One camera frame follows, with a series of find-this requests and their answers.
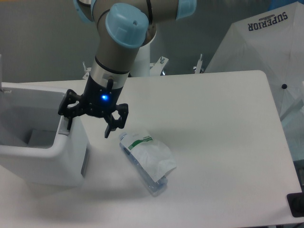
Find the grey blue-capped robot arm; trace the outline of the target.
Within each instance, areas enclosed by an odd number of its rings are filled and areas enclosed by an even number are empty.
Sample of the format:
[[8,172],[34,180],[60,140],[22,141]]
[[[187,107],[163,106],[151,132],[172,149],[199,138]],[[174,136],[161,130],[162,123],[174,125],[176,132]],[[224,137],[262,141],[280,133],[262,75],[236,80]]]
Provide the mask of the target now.
[[191,16],[197,7],[194,0],[93,0],[77,6],[85,11],[96,28],[100,43],[84,92],[78,95],[68,89],[58,110],[67,120],[67,129],[75,117],[84,114],[103,118],[104,133],[124,128],[128,104],[118,98],[128,78],[148,28],[153,23]]

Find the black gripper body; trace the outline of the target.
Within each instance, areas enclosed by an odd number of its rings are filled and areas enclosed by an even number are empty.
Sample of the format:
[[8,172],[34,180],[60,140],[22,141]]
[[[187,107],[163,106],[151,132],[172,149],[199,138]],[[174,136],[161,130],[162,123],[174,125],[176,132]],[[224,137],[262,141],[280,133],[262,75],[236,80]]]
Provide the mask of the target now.
[[99,85],[89,76],[84,93],[80,100],[80,108],[90,116],[103,118],[103,114],[111,114],[117,109],[117,101],[122,87],[108,91],[106,87]]

